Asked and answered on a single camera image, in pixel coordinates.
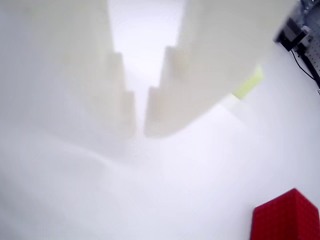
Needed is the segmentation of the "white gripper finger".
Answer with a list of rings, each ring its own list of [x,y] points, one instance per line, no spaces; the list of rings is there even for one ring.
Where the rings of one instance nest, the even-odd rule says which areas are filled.
[[[123,155],[134,117],[108,1],[1,1],[2,121]]]
[[[144,135],[167,137],[236,90],[267,54],[294,0],[188,0],[149,90]]]

